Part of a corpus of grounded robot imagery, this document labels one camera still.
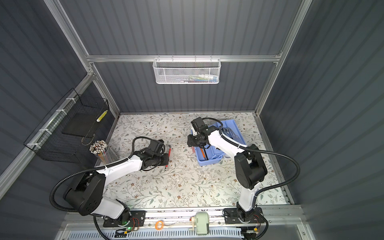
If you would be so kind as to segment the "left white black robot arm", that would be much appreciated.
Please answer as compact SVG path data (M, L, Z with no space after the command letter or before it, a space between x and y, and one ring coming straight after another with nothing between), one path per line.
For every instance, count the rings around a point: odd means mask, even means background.
M128 174L150 171L166 166L168 162L169 154L163 140L136 137L132 142L132 152L127 158L104 167L81 170L60 180L50 192L50 204L63 212L118 219L128 207L118 200L104 196L108 185ZM59 205L55 200L56 191L68 180L71 182L64 192L63 199L70 205L69 208Z

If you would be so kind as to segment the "white blue tool box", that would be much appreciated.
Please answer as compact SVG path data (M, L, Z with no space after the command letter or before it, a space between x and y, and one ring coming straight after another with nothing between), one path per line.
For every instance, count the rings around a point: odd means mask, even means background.
M201 127L208 126L200 117L191 121L191 124L191 135L196 135ZM218 130L212 132L208 136L208 140L210 142L210 148L207 149L209 160L204 160L199 147L193 147L195 149L199 166L217 164L224 157L232 159L236 154L243 151L240 147L247 146L234 120L220 121L211 126L217 127Z

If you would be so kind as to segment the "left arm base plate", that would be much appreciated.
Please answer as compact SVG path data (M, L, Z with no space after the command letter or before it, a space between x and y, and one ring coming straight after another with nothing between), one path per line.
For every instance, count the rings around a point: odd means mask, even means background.
M117 219L106 218L104 228L139 228L144 226L146 211L124 211Z

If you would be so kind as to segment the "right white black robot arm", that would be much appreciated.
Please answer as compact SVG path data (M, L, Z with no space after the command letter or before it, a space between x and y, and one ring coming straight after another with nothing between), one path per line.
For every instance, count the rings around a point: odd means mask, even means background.
M209 120L216 121L220 124L219 127L209 127L204 122L205 119L206 118L198 117L191 121L193 133L188 135L187 144L190 147L201 148L206 145L213 146L234 160L236 178L242 185L241 196L237 202L237 216L241 222L248 222L256 213L257 197L265 191L292 183L300 175L300 165L295 159L287 155L260 150L256 145L247 146L236 142L223 133L224 125L222 122L214 118L209 118ZM296 167L295 174L282 183L261 188L261 183L268 174L262 154L275 155L289 160Z

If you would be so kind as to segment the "red handled hex key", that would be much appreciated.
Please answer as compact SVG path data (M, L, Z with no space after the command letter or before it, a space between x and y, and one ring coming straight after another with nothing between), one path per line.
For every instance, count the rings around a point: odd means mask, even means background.
M165 171L167 171L167 169L168 169L169 162L170 162L170 155L171 155L171 151L172 151L171 145L167 145L167 147L168 147L168 153L167 153L167 157L166 157Z

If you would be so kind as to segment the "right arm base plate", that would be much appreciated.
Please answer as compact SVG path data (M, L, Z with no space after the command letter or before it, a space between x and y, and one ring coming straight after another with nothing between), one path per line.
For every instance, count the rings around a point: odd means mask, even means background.
M260 208L245 212L242 208L225 208L222 211L225 223L230 224L263 224L266 221L262 217Z

